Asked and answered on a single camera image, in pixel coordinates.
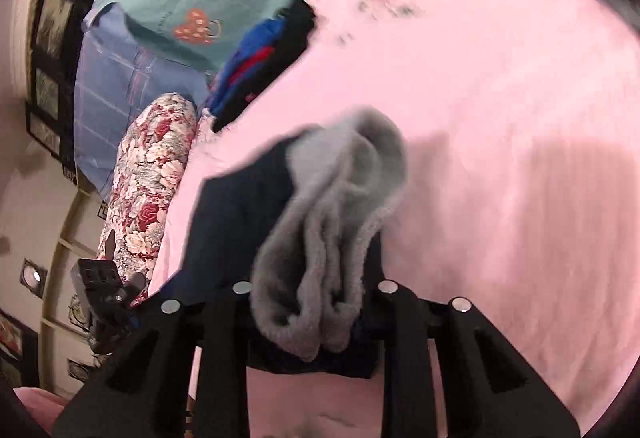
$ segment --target round metal pin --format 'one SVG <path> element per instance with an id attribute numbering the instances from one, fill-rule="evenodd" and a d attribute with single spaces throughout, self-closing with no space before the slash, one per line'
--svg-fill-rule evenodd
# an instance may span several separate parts
<path id="1" fill-rule="evenodd" d="M 177 301 L 175 299 L 168 299 L 167 301 L 164 301 L 162 303 L 160 309 L 163 313 L 176 313 L 180 309 L 180 301 Z"/>
<path id="2" fill-rule="evenodd" d="M 459 312 L 468 312 L 473 306 L 471 301 L 466 297 L 456 297 L 451 301 L 451 305 Z"/>
<path id="3" fill-rule="evenodd" d="M 398 284 L 394 281 L 385 279 L 384 281 L 380 281 L 378 283 L 378 290 L 380 290 L 382 293 L 394 293 L 398 290 Z"/>
<path id="4" fill-rule="evenodd" d="M 234 293 L 237 293 L 238 295 L 242 295 L 245 293 L 249 293 L 253 288 L 254 286 L 248 281 L 238 281 L 234 285 L 233 290 L 234 290 Z"/>

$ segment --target floral pillow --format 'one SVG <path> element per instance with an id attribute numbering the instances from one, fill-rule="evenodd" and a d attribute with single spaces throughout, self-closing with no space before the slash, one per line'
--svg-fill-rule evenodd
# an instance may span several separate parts
<path id="1" fill-rule="evenodd" d="M 156 98 L 129 126 L 118 147 L 98 259 L 115 233 L 113 260 L 125 282 L 135 272 L 153 276 L 166 211 L 182 179 L 196 133 L 193 104 L 178 94 Z M 146 288 L 134 301 L 146 299 Z"/>

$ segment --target floral print on pink fabric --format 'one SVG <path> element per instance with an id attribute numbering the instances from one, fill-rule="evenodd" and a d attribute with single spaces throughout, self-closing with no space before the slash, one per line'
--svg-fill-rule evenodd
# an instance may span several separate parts
<path id="1" fill-rule="evenodd" d="M 182 179 L 196 133 L 193 105 L 178 94 L 156 98 L 129 126 L 118 147 L 113 190 L 98 259 L 115 230 L 114 261 L 123 281 L 135 272 L 153 276 L 166 211 Z M 146 288 L 134 301 L 146 299 Z"/>

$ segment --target fabric fold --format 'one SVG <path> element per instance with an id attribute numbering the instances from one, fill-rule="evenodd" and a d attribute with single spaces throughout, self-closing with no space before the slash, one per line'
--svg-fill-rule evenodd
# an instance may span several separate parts
<path id="1" fill-rule="evenodd" d="M 261 246 L 251 306 L 261 333 L 313 360 L 349 344 L 367 249 L 406 182 L 402 138 L 376 110 L 352 113 L 287 149 L 294 195 Z"/>

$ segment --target blue cloth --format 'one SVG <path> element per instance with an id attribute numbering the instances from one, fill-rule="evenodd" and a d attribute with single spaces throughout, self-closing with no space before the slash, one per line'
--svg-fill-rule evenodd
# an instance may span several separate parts
<path id="1" fill-rule="evenodd" d="M 209 97 L 207 78 L 141 47 L 117 5 L 90 12 L 74 94 L 76 165 L 108 200 L 118 145 L 129 125 L 160 95 L 178 93 L 199 107 Z"/>
<path id="2" fill-rule="evenodd" d="M 254 75 L 254 73 L 264 65 L 264 63 L 257 63 L 251 68 L 248 68 L 236 82 L 233 84 L 230 82 L 230 78 L 245 61 L 250 59 L 262 48 L 273 46 L 276 40 L 282 35 L 285 21 L 286 19 L 282 17 L 267 19 L 258 23 L 245 34 L 240 42 L 238 51 L 236 51 L 229 62 L 225 64 L 217 76 L 216 90 L 205 103 L 205 107 L 209 108 L 213 116 L 218 116 L 220 111 L 224 109 L 225 104 L 228 103 L 229 99 L 233 96 L 238 84 L 247 77 Z"/>

